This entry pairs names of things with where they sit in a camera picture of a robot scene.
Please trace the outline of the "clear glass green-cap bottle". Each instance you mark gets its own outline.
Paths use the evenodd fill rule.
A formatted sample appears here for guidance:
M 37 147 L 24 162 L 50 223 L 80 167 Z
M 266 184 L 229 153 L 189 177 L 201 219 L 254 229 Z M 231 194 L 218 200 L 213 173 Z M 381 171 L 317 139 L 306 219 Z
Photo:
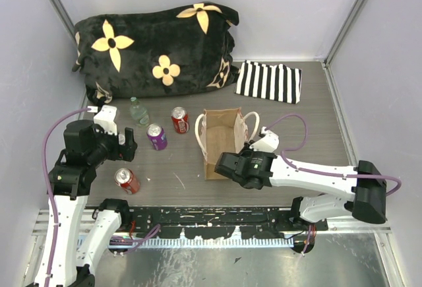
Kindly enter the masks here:
M 140 102 L 137 97 L 131 97 L 131 105 L 129 108 L 132 119 L 137 125 L 141 127 L 149 126 L 150 117 L 146 107 Z

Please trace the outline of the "jute canvas tote bag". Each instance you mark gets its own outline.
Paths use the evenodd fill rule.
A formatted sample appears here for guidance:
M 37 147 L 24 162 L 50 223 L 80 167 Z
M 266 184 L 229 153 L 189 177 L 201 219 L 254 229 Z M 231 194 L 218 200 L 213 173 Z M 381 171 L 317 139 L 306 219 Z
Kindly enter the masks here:
M 238 153 L 258 132 L 257 112 L 241 113 L 240 108 L 204 110 L 195 121 L 195 137 L 204 158 L 204 178 L 222 180 L 217 174 L 217 161 L 223 152 Z

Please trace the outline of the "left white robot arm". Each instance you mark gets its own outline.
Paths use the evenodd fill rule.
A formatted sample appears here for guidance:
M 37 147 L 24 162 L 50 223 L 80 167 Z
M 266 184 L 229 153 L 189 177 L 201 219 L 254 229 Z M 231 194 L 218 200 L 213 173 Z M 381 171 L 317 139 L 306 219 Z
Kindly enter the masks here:
M 125 128 L 125 141 L 92 120 L 67 124 L 64 149 L 47 175 L 49 220 L 44 252 L 32 286 L 94 286 L 95 270 L 113 234 L 128 230 L 133 221 L 123 199 L 104 199 L 93 228 L 78 244 L 80 223 L 97 168 L 106 160 L 130 162 L 137 143 Z

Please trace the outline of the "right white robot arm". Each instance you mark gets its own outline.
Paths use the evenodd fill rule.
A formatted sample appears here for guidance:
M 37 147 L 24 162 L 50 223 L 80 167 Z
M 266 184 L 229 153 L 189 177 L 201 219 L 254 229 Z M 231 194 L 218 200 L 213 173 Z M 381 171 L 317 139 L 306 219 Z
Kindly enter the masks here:
M 294 198 L 289 222 L 296 230 L 338 216 L 369 224 L 386 222 L 386 179 L 372 162 L 323 166 L 245 148 L 222 153 L 214 171 L 245 189 L 295 187 L 318 192 L 316 197 Z

